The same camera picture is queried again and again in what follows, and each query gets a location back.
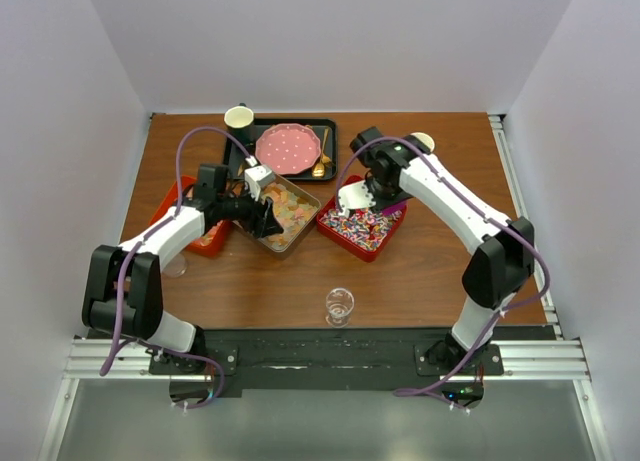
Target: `pink plate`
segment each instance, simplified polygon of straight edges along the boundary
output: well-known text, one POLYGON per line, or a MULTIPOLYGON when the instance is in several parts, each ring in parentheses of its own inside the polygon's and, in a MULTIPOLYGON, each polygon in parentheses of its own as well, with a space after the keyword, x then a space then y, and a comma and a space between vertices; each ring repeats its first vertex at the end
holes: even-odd
POLYGON ((298 174, 320 157, 320 139, 301 124, 276 124, 256 142, 256 158, 280 175, 298 174))

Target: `red tray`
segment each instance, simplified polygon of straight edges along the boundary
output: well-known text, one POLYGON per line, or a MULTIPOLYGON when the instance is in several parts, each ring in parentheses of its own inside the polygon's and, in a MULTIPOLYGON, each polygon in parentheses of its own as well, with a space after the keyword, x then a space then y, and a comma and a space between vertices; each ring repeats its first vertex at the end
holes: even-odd
MULTIPOLYGON (((349 176, 349 178, 347 179, 347 182, 344 184, 347 185, 347 184, 357 183, 358 181, 362 181, 363 179, 364 178, 362 178, 362 176, 358 176, 358 175, 349 176)), ((325 206, 320 211, 318 211, 318 214, 316 215, 316 226, 318 226, 318 231, 324 234, 327 238, 335 241, 338 245, 342 246, 351 254, 355 254, 357 257, 359 257, 360 259, 362 259, 367 263, 375 261, 375 259, 380 255, 380 252, 387 245, 387 243, 389 242, 389 239, 391 239, 391 236, 393 236, 393 233, 395 233, 397 229, 400 227, 400 225, 402 224, 405 214, 407 214, 407 206, 405 205, 403 208, 400 209, 400 211, 402 211, 400 218, 398 218, 395 224, 391 227, 391 229, 389 230, 389 233, 382 240, 382 243, 380 243, 380 246, 378 246, 378 249, 376 249, 375 251, 367 251, 366 249, 362 249, 357 244, 352 243, 344 236, 336 233, 333 229, 331 229, 326 224, 320 222, 320 219, 322 218, 322 216, 324 216, 324 214, 327 211, 335 207, 336 207, 336 198, 334 196, 329 200, 327 204, 325 204, 325 206)))
MULTIPOLYGON (((183 188, 185 186, 189 186, 196 182, 196 178, 192 176, 182 176, 180 179, 182 180, 183 188)), ((167 210, 173 205, 173 203, 176 202, 177 199, 178 199, 178 186, 176 183, 173 183, 173 186, 165 196, 164 201, 162 201, 162 204, 156 211, 156 214, 154 214, 153 217, 151 218, 149 225, 151 226, 152 224, 155 224, 160 218, 162 218, 167 213, 167 210)), ((218 253, 218 251, 220 251, 220 248, 222 248, 222 245, 224 244, 224 240, 227 238, 227 235, 229 234, 230 229, 231 229, 231 221, 224 220, 218 226, 218 229, 216 233, 213 235, 213 238, 211 239, 211 242, 209 244, 203 246, 199 244, 198 242, 199 240, 196 240, 196 241, 193 241, 191 244, 189 244, 189 246, 187 246, 185 249, 187 251, 191 251, 192 253, 200 254, 202 256, 213 257, 218 253)))

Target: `wooden tabletop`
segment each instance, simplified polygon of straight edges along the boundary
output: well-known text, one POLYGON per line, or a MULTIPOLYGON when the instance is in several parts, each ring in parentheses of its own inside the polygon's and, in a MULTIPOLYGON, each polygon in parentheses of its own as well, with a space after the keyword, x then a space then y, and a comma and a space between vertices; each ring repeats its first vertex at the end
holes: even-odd
MULTIPOLYGON (((351 155, 349 142, 370 126, 397 136, 426 132, 436 141, 435 154, 454 176, 485 202, 515 217, 486 114, 319 113, 304 117, 336 121, 339 163, 351 155)), ((202 125, 224 127, 221 115, 153 117, 123 239, 148 226, 175 181, 180 139, 202 125)), ((212 132, 196 134, 183 153, 183 174, 195 176, 200 163, 221 162, 224 141, 212 132)), ((364 172, 357 162, 350 170, 364 172)), ((299 185, 322 203, 335 190, 335 180, 299 185)), ((416 200, 409 202, 404 224, 373 263, 349 254, 315 228, 285 260, 264 252, 236 229, 215 258, 185 252, 187 272, 177 279, 163 279, 167 311, 204 328, 322 327, 326 326, 325 296, 337 286, 355 296, 352 326, 450 326, 462 309, 461 276, 470 256, 451 230, 416 200)), ((517 299, 533 292, 530 280, 517 299)), ((534 303, 510 313, 504 322, 542 324, 545 317, 540 303, 534 303)))

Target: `white wall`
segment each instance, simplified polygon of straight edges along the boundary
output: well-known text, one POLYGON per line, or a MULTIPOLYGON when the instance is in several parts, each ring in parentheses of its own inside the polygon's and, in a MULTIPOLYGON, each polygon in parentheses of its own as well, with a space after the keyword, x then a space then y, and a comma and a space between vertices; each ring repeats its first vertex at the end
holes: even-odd
POLYGON ((0 459, 35 459, 146 115, 89 0, 0 0, 0 459))
POLYGON ((619 460, 638 459, 640 0, 573 0, 506 118, 552 292, 619 460))
POLYGON ((506 112, 570 0, 92 0, 149 110, 506 112))

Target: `small glass cup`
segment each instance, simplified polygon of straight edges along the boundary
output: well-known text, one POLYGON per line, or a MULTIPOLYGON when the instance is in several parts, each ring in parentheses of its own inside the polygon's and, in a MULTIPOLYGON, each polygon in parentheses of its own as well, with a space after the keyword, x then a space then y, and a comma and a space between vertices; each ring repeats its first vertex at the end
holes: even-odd
POLYGON ((184 254, 176 254, 171 261, 162 270, 162 274, 168 278, 179 278, 187 272, 187 258, 184 254))
POLYGON ((349 324, 355 303, 355 298, 348 289, 332 289, 326 299, 327 323, 334 328, 344 328, 349 324))

